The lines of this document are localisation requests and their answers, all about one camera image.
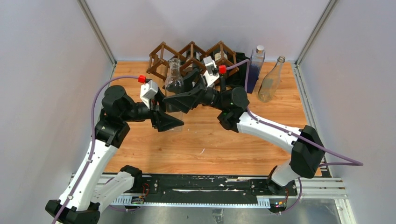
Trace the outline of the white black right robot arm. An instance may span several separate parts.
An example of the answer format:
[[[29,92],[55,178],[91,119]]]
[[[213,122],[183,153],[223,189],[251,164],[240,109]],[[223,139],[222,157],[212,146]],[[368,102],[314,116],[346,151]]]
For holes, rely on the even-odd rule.
[[[313,178],[325,155],[315,128],[285,126],[250,112],[244,88],[237,85],[227,89],[224,79],[218,91],[207,85],[205,76],[200,76],[190,91],[165,97],[164,102],[183,113],[198,105],[216,108],[221,111],[217,119],[224,129],[259,137],[290,153],[290,159],[275,166],[267,177],[267,190],[273,195],[299,177]]]

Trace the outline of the blue square glass bottle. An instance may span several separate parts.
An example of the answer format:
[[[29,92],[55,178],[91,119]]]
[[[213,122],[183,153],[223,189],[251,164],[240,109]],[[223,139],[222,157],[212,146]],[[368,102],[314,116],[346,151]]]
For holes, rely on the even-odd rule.
[[[247,84],[246,84],[246,92],[252,93],[255,84],[259,78],[261,68],[263,66],[265,60],[265,48],[262,45],[258,45],[255,49],[252,50],[252,54],[250,57],[249,64],[249,72],[246,75]]]

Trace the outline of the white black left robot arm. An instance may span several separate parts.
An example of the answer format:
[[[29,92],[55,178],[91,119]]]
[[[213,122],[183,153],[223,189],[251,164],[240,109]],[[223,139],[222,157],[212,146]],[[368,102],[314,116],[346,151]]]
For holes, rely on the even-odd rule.
[[[144,84],[141,89],[141,102],[133,101],[120,85],[106,89],[100,118],[93,127],[92,141],[83,162],[63,194],[46,204],[53,223],[96,224],[101,213],[122,193],[144,189],[142,171],[129,165],[122,167],[104,186],[96,187],[108,162],[130,131],[129,122],[150,120],[159,132],[184,124],[165,112],[164,95],[156,84]]]

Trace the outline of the clear glass bottle dark label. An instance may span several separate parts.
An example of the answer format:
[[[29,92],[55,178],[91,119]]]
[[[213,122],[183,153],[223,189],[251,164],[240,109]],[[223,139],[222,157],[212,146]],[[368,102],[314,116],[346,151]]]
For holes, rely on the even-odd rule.
[[[281,71],[285,56],[279,56],[273,69],[264,77],[258,91],[258,99],[264,103],[272,100],[281,81]]]

